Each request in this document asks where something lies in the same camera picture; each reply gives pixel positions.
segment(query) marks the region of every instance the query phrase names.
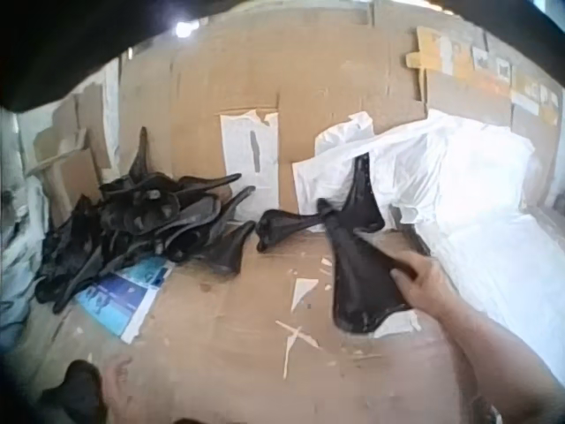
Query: hand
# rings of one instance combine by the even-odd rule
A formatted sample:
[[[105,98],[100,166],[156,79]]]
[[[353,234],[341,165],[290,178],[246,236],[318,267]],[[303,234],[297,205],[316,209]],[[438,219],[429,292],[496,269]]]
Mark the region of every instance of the hand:
[[[415,252],[401,252],[395,258],[410,265],[418,275],[412,280],[399,269],[390,272],[398,289],[412,307],[439,320],[446,310],[461,301],[436,260]]]
[[[102,396],[109,416],[116,424],[139,424],[141,412],[135,399],[127,394],[127,367],[132,358],[116,356],[102,371]]]

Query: wall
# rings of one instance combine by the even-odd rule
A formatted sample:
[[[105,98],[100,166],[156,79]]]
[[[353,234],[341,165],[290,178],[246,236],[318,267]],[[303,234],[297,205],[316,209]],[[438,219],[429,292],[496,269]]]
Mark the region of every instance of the wall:
[[[92,83],[101,84],[104,96],[104,135],[110,152],[112,168],[117,170],[118,149],[118,59],[104,65],[100,71],[90,75],[78,84],[72,93],[81,93],[84,88]],[[18,124],[21,133],[21,144],[25,153],[26,169],[37,164],[34,152],[35,136],[53,124],[53,111],[61,101],[45,104],[34,110],[18,115]]]

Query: pile of bicycle saddles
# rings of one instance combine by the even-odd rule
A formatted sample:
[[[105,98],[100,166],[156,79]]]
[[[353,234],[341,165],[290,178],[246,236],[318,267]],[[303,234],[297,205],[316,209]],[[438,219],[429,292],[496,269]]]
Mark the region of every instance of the pile of bicycle saddles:
[[[247,186],[221,203],[209,191],[241,178],[181,177],[174,180],[147,170],[147,131],[128,174],[100,187],[97,205],[82,197],[71,217],[43,243],[43,263],[35,297],[54,302],[60,313],[69,300],[111,272],[153,255],[175,263],[200,261],[221,275],[240,272],[244,243],[253,229],[257,250],[266,252],[291,234],[323,224],[334,253],[334,322],[352,333],[374,331],[390,314],[409,308],[390,277],[391,269],[413,276],[396,261],[357,236],[376,232],[384,220],[374,197],[369,154],[353,161],[353,179],[341,210],[318,200],[318,214],[301,216],[278,209],[227,232],[237,206],[249,197]]]
[[[102,200],[86,196],[71,216],[43,241],[35,297],[53,302],[60,313],[77,293],[111,272],[163,255],[176,263],[199,260],[219,274],[238,274],[243,246],[253,231],[249,221],[226,232],[236,207],[255,191],[247,186],[221,203],[208,191],[241,178],[169,178],[147,169],[147,130],[124,177],[100,186]]]

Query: wooden floor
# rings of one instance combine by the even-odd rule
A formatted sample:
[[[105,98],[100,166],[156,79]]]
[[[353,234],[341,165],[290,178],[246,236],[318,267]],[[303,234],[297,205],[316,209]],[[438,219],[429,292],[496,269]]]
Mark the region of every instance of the wooden floor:
[[[79,305],[53,315],[34,304],[23,343],[9,355],[19,384],[37,398],[72,360],[103,367],[126,354],[128,393],[146,422],[469,422],[472,378],[433,320],[418,313],[421,331],[379,340],[344,335],[331,322],[332,277],[320,272],[322,258],[331,260],[325,238],[298,236],[266,255],[256,253],[254,238],[233,281],[193,265],[173,272],[131,345]],[[381,234],[377,244],[408,247],[400,233]],[[319,283],[291,312],[300,276]],[[286,379],[290,333],[277,321],[320,345],[299,339]]]

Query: floor debris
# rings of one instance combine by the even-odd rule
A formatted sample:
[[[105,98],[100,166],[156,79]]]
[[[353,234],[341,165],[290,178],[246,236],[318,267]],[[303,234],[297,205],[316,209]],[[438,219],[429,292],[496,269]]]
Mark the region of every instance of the floor debris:
[[[318,284],[318,281],[318,279],[314,278],[297,278],[297,281],[294,283],[294,294],[292,296],[292,305],[290,306],[291,312],[294,311],[300,300]]]

